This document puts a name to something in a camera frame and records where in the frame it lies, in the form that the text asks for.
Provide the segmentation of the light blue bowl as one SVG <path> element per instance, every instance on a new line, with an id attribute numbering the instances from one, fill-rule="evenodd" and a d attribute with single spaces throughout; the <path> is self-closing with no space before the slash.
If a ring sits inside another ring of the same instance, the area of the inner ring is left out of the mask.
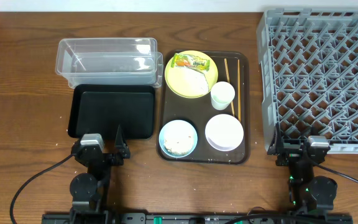
<path id="1" fill-rule="evenodd" d="M 195 150 L 198 134 L 189 122 L 177 119 L 163 125 L 158 143 L 164 154 L 173 158 L 183 158 Z"/>

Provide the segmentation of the green snack wrapper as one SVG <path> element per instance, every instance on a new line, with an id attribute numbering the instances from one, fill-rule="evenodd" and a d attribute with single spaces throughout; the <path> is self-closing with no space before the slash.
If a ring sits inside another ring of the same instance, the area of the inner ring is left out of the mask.
<path id="1" fill-rule="evenodd" d="M 210 60 L 191 54 L 175 54 L 170 63 L 172 68 L 184 67 L 199 72 L 208 71 Z"/>

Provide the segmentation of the white pink bowl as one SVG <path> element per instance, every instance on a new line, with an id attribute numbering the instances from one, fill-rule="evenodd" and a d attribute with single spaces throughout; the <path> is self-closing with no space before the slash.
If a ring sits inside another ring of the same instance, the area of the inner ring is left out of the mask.
<path id="1" fill-rule="evenodd" d="M 241 123 L 228 114 L 213 116 L 207 122 L 204 133 L 210 146 L 224 152 L 234 150 L 244 139 Z"/>

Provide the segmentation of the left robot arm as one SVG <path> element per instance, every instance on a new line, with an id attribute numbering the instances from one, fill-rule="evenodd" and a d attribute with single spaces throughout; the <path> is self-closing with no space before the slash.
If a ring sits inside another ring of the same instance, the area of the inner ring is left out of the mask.
<path id="1" fill-rule="evenodd" d="M 131 156 L 121 127 L 115 137 L 117 152 L 104 152 L 100 134 L 84 134 L 77 140 L 71 153 L 75 160 L 87 168 L 70 183 L 73 197 L 70 223 L 119 223 L 119 215 L 106 205 L 111 180 L 111 167 L 122 166 Z"/>

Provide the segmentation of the rice food waste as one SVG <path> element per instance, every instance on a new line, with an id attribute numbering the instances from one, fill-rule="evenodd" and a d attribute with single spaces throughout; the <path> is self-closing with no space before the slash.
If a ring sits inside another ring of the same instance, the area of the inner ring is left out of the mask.
<path id="1" fill-rule="evenodd" d="M 191 131 L 168 130 L 163 138 L 165 150 L 174 156 L 188 154 L 194 146 L 194 137 Z"/>

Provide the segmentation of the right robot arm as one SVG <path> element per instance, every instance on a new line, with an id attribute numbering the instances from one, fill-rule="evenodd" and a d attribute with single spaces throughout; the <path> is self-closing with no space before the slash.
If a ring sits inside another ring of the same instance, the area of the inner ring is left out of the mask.
<path id="1" fill-rule="evenodd" d="M 329 150 L 329 142 L 324 136 L 309 136 L 305 143 L 297 147 L 286 146 L 281 137 L 280 125 L 275 125 L 267 154 L 277 157 L 277 166 L 289 168 L 289 198 L 295 206 L 291 215 L 325 219 L 327 212 L 334 208 L 336 181 L 314 174 L 314 167 L 324 162 Z"/>

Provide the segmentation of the white cup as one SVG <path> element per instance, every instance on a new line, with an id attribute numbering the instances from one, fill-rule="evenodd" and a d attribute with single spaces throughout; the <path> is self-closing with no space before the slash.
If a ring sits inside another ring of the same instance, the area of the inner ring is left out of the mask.
<path id="1" fill-rule="evenodd" d="M 211 104 L 216 110 L 225 110 L 230 105 L 226 85 L 227 82 L 217 82 L 210 91 Z"/>

